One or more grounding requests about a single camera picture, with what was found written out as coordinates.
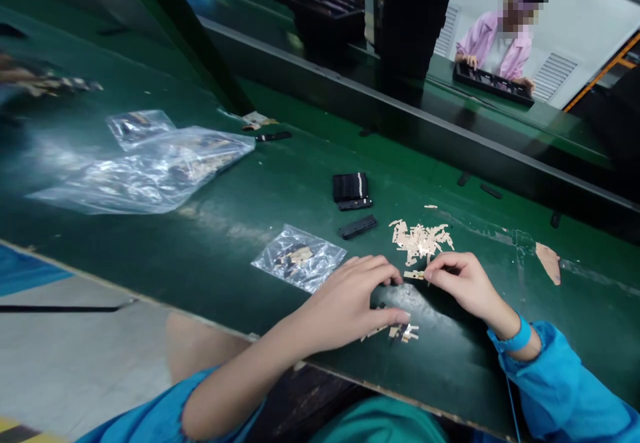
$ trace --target green metal beam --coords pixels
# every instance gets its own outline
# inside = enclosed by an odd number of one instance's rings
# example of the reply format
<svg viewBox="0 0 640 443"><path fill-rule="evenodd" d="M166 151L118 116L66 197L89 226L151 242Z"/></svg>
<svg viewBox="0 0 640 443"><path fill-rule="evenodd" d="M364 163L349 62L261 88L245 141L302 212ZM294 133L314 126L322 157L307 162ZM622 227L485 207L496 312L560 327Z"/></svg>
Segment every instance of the green metal beam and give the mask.
<svg viewBox="0 0 640 443"><path fill-rule="evenodd" d="M227 111L240 116L254 111L253 104L232 76L187 0L140 2Z"/></svg>

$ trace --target white wall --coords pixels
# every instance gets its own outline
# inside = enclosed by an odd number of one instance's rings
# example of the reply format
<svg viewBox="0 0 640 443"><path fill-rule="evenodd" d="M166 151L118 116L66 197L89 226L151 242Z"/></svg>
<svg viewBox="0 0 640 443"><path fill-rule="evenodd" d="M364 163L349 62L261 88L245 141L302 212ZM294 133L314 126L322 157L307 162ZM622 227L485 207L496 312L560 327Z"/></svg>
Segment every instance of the white wall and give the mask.
<svg viewBox="0 0 640 443"><path fill-rule="evenodd" d="M455 41L460 40L484 12L499 7L501 0L450 0L460 9ZM576 63L577 68L549 100L562 108L600 70L640 25L640 5L628 0L549 0L532 28L533 49L525 75L533 77L551 52Z"/></svg>

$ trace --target blue sleeve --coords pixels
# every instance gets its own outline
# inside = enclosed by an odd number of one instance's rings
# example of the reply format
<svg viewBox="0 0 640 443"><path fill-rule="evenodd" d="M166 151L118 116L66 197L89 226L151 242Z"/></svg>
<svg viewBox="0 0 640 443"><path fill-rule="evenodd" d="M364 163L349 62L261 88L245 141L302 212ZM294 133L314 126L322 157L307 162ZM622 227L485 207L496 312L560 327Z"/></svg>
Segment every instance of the blue sleeve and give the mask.
<svg viewBox="0 0 640 443"><path fill-rule="evenodd" d="M500 365L520 389L534 438L550 442L638 442L638 413L584 366L551 323L535 322L542 351L533 362L500 354Z"/></svg>
<svg viewBox="0 0 640 443"><path fill-rule="evenodd" d="M80 438L77 443L182 443L182 411L192 391L217 368L211 368L178 383L150 402L144 403ZM249 419L216 443L242 443L262 410L264 402Z"/></svg>

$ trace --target clear plastic bag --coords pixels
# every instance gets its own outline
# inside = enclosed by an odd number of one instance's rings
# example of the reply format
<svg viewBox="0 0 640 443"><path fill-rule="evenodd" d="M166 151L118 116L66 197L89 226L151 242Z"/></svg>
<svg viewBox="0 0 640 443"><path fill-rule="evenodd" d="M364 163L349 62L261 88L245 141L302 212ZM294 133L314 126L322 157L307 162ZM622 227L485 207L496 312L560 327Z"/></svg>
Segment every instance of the clear plastic bag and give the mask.
<svg viewBox="0 0 640 443"><path fill-rule="evenodd" d="M254 148L252 137L197 126L166 131L27 197L89 215L167 213Z"/></svg>
<svg viewBox="0 0 640 443"><path fill-rule="evenodd" d="M317 236L285 225L282 233L251 262L252 266L313 293L347 252Z"/></svg>
<svg viewBox="0 0 640 443"><path fill-rule="evenodd" d="M153 136L175 129L169 116L161 109L108 116L107 126L125 151L131 151Z"/></svg>

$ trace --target right hand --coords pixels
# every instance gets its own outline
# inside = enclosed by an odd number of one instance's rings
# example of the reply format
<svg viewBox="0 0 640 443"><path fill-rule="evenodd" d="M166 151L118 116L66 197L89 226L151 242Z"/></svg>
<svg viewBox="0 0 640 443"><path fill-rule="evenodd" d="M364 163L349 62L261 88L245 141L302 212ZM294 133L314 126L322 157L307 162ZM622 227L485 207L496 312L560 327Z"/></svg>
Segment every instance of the right hand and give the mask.
<svg viewBox="0 0 640 443"><path fill-rule="evenodd" d="M476 56L474 56L474 55L464 55L462 57L462 61L464 61L469 66L471 66L474 71L476 69L478 69L478 58L476 58Z"/></svg>
<svg viewBox="0 0 640 443"><path fill-rule="evenodd" d="M473 253L440 253L425 269L425 280L451 294L465 310L485 321L506 304Z"/></svg>

